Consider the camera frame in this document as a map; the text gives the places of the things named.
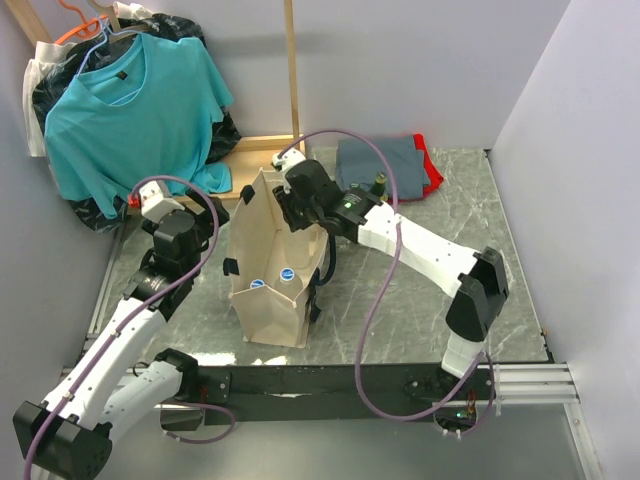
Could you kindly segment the green glass bottle yellow label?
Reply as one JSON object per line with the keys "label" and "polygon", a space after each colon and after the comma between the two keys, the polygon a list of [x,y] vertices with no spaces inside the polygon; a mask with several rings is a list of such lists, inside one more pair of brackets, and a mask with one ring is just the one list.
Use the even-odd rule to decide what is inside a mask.
{"label": "green glass bottle yellow label", "polygon": [[382,202],[387,202],[389,199],[387,193],[387,176],[383,172],[378,172],[375,176],[374,183],[371,185],[370,193],[380,199]]}

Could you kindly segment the beige canvas tote bag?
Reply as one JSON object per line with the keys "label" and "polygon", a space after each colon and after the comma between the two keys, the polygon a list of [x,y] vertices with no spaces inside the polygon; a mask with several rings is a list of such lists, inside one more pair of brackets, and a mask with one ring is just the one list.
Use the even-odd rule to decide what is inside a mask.
{"label": "beige canvas tote bag", "polygon": [[[249,342],[303,348],[312,318],[310,283],[326,255],[328,234],[313,225],[291,232],[273,195],[283,181],[261,170],[243,188],[229,223],[223,271],[231,280],[231,303]],[[276,289],[283,268],[292,268],[301,290],[290,299]],[[250,282],[265,285],[250,289]]]}

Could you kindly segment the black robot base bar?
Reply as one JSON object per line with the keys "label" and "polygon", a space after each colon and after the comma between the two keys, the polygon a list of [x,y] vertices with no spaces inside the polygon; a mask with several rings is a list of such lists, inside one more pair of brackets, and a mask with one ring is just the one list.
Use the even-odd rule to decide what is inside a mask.
{"label": "black robot base bar", "polygon": [[[365,364],[367,397],[392,415],[410,415],[445,397],[458,379],[436,363]],[[369,419],[351,365],[207,366],[184,399],[222,406],[240,422]]]}

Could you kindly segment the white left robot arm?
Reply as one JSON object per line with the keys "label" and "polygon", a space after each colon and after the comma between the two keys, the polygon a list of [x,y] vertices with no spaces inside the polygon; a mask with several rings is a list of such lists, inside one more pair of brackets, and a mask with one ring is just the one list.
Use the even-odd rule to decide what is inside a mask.
{"label": "white left robot arm", "polygon": [[141,350],[191,293],[229,214],[216,197],[189,196],[201,213],[175,201],[161,182],[134,196],[153,246],[141,261],[102,333],[67,377],[41,402],[24,402],[13,416],[25,460],[62,479],[93,479],[116,440],[159,403],[194,408],[202,397],[199,365],[168,348],[124,387],[118,385]]}

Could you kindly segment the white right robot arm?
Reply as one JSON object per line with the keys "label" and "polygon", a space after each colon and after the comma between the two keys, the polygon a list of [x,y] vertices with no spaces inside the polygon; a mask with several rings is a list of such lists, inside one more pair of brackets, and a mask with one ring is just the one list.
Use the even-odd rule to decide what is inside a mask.
{"label": "white right robot arm", "polygon": [[272,165],[283,179],[274,197],[291,231],[317,225],[334,237],[389,256],[399,253],[400,262],[452,298],[445,317],[450,336],[438,385],[447,397],[462,397],[474,382],[469,368],[509,296],[500,252],[491,247],[477,251],[444,239],[369,191],[343,191],[316,160],[274,155]]}

